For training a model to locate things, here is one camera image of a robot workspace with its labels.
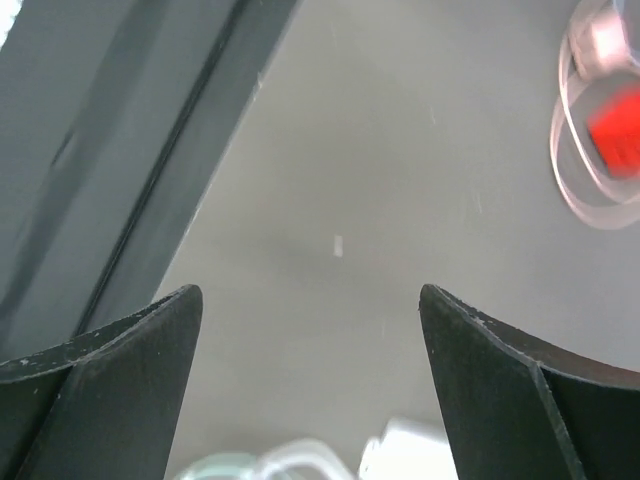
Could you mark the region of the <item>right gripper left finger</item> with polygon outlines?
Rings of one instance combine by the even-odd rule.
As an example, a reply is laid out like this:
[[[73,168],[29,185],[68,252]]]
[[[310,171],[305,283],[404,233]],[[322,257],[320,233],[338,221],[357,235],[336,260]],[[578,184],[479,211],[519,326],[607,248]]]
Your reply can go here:
[[[185,285],[128,317],[2,362],[2,478],[163,478],[202,313],[201,289]]]

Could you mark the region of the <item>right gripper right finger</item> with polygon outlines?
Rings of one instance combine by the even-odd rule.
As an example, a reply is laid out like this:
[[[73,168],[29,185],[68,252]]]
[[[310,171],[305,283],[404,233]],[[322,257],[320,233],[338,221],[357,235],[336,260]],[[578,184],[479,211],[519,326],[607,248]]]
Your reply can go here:
[[[639,375],[532,336],[436,286],[419,313],[461,479],[636,479]]]

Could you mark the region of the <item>white power strip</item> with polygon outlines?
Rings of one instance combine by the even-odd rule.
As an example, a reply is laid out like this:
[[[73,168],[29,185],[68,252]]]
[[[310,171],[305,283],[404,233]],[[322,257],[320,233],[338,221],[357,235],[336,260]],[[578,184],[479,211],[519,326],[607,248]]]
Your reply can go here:
[[[368,439],[360,479],[445,480],[458,475],[445,432],[432,425],[392,418],[378,437]]]

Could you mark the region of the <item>red cube socket adapter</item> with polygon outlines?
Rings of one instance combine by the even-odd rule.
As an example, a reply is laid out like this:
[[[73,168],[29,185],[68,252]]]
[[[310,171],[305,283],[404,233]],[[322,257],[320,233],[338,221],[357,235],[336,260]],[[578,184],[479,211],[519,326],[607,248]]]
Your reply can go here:
[[[639,88],[619,91],[588,119],[588,132],[608,173],[639,176]]]

